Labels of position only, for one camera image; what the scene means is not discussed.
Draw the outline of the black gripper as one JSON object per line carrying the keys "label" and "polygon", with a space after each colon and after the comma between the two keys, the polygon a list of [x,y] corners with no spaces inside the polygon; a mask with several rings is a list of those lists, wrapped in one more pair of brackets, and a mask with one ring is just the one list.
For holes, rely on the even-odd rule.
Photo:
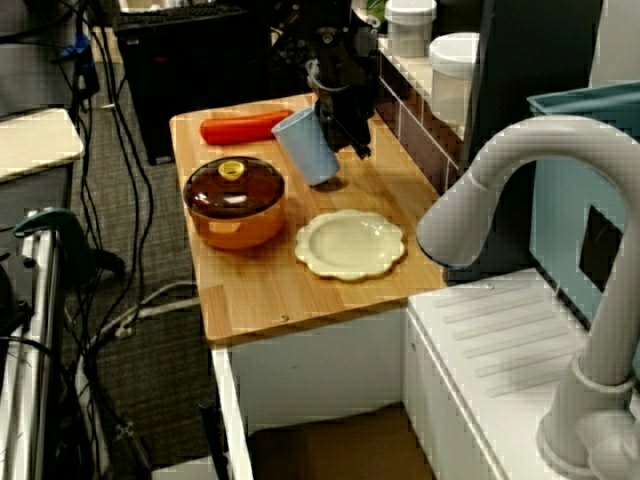
{"label": "black gripper", "polygon": [[377,92],[372,56],[322,51],[307,62],[307,82],[324,110],[325,139],[333,152],[351,146],[360,159],[371,155],[368,120]]}

